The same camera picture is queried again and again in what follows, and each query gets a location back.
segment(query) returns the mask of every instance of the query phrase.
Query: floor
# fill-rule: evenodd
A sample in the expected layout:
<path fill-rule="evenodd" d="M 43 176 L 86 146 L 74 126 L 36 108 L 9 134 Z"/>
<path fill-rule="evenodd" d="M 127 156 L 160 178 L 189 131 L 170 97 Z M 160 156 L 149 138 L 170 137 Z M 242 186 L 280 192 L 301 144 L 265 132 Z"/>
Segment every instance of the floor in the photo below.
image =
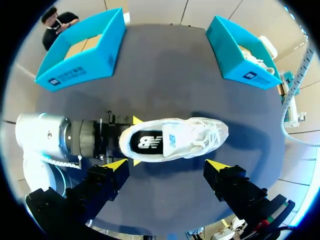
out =
<path fill-rule="evenodd" d="M 235 218 L 235 215 L 232 214 L 232 215 L 226 217 L 224 220 L 229 225 L 234 218 Z M 204 240 L 211 240 L 211 237 L 213 236 L 213 234 L 217 233 L 219 231 L 219 229 L 223 229 L 224 227 L 225 227 L 225 225 L 222 221 L 217 221 L 215 223 L 207 225 L 204 227 L 204 232 L 203 232 L 202 238 Z M 120 240 L 142 240 L 143 239 L 142 235 L 130 235 L 130 234 L 112 232 L 112 231 L 108 231 L 106 229 L 101 229 L 98 227 L 92 227 L 92 228 L 98 232 L 101 232 L 101 233 L 106 234 L 110 237 L 114 237 L 114 238 L 120 239 Z M 176 236 L 177 240 L 187 240 L 184 233 L 181 233 L 181 234 L 176 233 L 175 236 Z M 156 236 L 156 239 L 166 240 L 167 236 Z"/>

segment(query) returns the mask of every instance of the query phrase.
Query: cable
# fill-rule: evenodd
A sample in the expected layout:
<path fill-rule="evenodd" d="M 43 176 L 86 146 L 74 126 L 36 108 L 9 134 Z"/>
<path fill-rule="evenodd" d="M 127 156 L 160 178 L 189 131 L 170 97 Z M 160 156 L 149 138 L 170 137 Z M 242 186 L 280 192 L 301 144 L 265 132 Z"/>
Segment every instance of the cable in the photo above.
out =
<path fill-rule="evenodd" d="M 315 51 L 316 51 L 316 48 L 313 46 L 313 44 L 310 43 L 310 41 L 308 41 L 308 42 L 309 42 L 309 44 L 306 48 L 306 52 L 304 54 L 302 64 L 301 64 L 300 68 L 298 69 L 296 77 L 294 78 L 293 84 L 291 85 L 290 90 L 287 93 L 287 96 L 283 102 L 283 110 L 282 110 L 282 117 L 281 117 L 281 130 L 282 130 L 284 136 L 286 136 L 291 141 L 294 141 L 294 142 L 297 142 L 300 144 L 305 144 L 305 145 L 308 145 L 311 147 L 320 147 L 320 143 L 305 142 L 305 141 L 301 141 L 299 139 L 296 139 L 296 138 L 290 136 L 285 129 L 285 117 L 286 117 L 286 113 L 289 108 L 290 102 L 291 102 L 292 98 L 294 97 L 297 89 L 299 89 L 300 84 L 304 80 L 306 72 L 310 66 L 311 60 L 312 60 L 312 58 L 315 54 Z"/>

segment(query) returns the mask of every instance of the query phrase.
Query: dark gray table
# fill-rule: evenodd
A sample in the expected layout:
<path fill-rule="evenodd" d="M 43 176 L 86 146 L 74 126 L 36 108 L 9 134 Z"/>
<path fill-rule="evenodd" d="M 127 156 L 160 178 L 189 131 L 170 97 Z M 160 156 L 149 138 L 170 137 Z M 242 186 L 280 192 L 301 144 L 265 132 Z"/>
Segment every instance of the dark gray table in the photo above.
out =
<path fill-rule="evenodd" d="M 131 177 L 93 224 L 139 235 L 190 231 L 231 214 L 203 178 L 206 158 L 238 164 L 256 185 L 269 188 L 284 158 L 281 109 L 276 88 L 222 79 L 205 31 L 180 25 L 129 26 L 113 77 L 43 90 L 37 105 L 39 112 L 71 119 L 97 119 L 113 110 L 143 121 L 202 116 L 229 126 L 226 142 L 208 155 L 136 167 L 131 160 Z M 74 182 L 84 174 L 68 173 Z"/>

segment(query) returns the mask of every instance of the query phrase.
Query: shoelace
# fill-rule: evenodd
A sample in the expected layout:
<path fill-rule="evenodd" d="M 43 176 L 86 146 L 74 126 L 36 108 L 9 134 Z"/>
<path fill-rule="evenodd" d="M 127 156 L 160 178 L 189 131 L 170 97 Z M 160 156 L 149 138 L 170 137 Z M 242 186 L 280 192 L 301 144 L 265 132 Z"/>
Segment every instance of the shoelace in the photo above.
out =
<path fill-rule="evenodd" d="M 212 148 L 218 147 L 221 143 L 220 140 L 220 134 L 219 134 L 219 129 L 217 127 L 217 123 L 213 124 L 206 124 L 205 122 L 198 120 L 197 121 L 198 126 L 194 128 L 194 135 L 197 136 L 199 132 L 204 131 L 205 133 L 205 138 L 204 140 L 197 140 L 193 141 L 192 144 L 195 146 L 200 146 L 203 149 L 206 148 L 206 146 L 211 146 L 212 142 L 215 143 Z"/>
<path fill-rule="evenodd" d="M 242 51 L 245 59 L 263 67 L 264 69 L 267 68 L 267 66 L 265 65 L 264 61 L 262 59 L 257 59 L 255 56 L 251 55 L 250 53 L 248 53 L 247 51 Z"/>

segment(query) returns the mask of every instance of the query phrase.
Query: blue box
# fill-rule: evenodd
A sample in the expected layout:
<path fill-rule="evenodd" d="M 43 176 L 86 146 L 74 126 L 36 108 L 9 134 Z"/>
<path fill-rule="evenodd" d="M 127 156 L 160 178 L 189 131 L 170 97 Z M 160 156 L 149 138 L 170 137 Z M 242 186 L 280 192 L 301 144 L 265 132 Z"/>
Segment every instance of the blue box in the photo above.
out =
<path fill-rule="evenodd" d="M 241 26 L 221 16 L 215 16 L 205 34 L 214 51 L 223 78 L 264 90 L 282 83 L 276 65 L 263 43 Z M 274 75 L 246 60 L 238 45 L 249 50 L 257 59 L 263 60 L 268 67 L 273 68 Z"/>
<path fill-rule="evenodd" d="M 71 85 L 112 76 L 125 31 L 122 8 L 81 20 L 55 40 L 41 63 L 35 82 L 55 92 Z M 100 34 L 95 47 L 65 59 L 72 45 Z"/>

